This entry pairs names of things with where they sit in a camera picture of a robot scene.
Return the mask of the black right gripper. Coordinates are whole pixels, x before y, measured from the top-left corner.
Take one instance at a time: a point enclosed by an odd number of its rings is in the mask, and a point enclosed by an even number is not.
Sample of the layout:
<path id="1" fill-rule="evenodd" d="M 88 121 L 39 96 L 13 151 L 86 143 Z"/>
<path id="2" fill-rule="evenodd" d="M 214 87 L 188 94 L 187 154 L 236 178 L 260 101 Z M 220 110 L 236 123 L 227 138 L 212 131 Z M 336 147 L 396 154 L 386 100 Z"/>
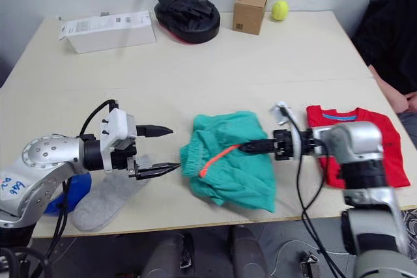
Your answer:
<path id="1" fill-rule="evenodd" d="M 240 150 L 247 154 L 274 153 L 276 161 L 290 160 L 294 156 L 292 133 L 289 130 L 274 130 L 273 138 L 242 143 Z"/>

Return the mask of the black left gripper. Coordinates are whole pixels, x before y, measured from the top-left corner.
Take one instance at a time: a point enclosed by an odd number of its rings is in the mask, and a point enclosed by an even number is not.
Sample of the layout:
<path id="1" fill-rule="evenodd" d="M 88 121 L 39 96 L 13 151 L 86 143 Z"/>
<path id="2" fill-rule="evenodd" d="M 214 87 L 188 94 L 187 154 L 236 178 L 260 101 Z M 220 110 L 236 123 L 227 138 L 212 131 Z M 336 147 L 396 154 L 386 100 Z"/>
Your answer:
<path id="1" fill-rule="evenodd" d="M 157 125 L 136 125 L 138 137 L 161 137 L 173 133 L 173 130 L 165 126 Z M 141 168 L 136 163 L 136 144 L 133 143 L 125 149 L 115 149 L 111 152 L 111 164 L 113 169 L 127 170 L 129 178 L 136 180 L 148 180 L 163 176 L 171 171 L 178 169 L 180 163 L 157 163 L 150 167 Z"/>

